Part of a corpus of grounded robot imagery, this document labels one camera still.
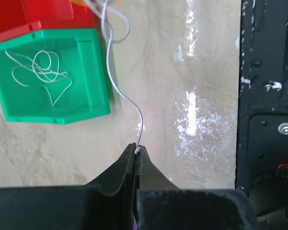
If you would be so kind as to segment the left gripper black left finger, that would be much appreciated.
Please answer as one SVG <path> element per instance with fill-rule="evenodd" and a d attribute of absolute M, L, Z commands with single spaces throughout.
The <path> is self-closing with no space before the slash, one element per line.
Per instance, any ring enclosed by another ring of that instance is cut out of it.
<path fill-rule="evenodd" d="M 131 230 L 135 144 L 85 185 L 0 188 L 0 230 Z"/>

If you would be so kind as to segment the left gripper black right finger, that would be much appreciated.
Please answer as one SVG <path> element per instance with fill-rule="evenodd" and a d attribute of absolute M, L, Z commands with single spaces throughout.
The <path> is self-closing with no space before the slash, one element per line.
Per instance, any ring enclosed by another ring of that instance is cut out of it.
<path fill-rule="evenodd" d="M 246 195 L 235 189 L 180 189 L 150 160 L 137 155 L 137 224 L 140 230 L 255 230 Z"/>

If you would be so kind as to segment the green plastic bin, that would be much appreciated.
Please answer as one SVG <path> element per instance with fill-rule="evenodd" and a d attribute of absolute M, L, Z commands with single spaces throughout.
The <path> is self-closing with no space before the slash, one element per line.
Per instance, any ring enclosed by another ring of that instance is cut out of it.
<path fill-rule="evenodd" d="M 0 103 L 10 122 L 68 124 L 110 112 L 95 29 L 48 29 L 0 42 Z"/>

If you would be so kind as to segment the red plastic bin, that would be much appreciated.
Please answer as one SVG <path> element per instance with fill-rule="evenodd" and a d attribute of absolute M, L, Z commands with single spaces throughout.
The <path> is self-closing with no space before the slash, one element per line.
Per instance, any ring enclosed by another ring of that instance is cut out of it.
<path fill-rule="evenodd" d="M 97 28 L 81 0 L 0 0 L 0 42 L 44 29 Z"/>

